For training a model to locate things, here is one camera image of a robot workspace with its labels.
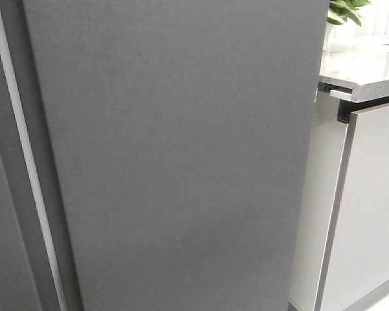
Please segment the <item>grey fridge door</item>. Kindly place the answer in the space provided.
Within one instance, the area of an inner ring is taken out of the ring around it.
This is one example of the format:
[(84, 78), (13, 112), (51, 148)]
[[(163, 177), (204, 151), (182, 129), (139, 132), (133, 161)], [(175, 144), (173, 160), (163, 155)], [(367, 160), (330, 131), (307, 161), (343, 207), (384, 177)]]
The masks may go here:
[(59, 310), (0, 57), (0, 310)]
[(86, 310), (286, 310), (327, 1), (25, 1)]

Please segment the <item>white kitchen cabinet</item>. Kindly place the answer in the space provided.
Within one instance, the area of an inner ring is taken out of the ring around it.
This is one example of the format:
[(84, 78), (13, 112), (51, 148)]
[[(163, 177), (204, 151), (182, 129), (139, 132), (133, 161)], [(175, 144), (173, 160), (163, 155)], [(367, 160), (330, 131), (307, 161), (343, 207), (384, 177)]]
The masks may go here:
[(389, 97), (318, 87), (290, 310), (365, 310), (389, 294)]

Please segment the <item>grey stone countertop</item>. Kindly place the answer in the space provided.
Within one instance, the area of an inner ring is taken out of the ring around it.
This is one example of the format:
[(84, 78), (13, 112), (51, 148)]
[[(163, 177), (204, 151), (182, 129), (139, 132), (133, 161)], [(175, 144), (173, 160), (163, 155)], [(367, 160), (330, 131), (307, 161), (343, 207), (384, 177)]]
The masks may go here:
[(320, 83), (330, 95), (361, 103), (389, 97), (389, 38), (332, 40), (322, 53)]

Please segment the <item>green potted plant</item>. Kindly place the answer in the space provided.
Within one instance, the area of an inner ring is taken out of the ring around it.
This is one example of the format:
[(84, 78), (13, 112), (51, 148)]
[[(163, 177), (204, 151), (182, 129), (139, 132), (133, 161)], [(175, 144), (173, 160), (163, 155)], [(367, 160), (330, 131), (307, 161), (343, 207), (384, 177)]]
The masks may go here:
[(348, 20), (362, 26), (360, 9), (370, 5), (369, 0), (330, 0), (327, 13), (327, 22), (331, 25), (343, 25)]

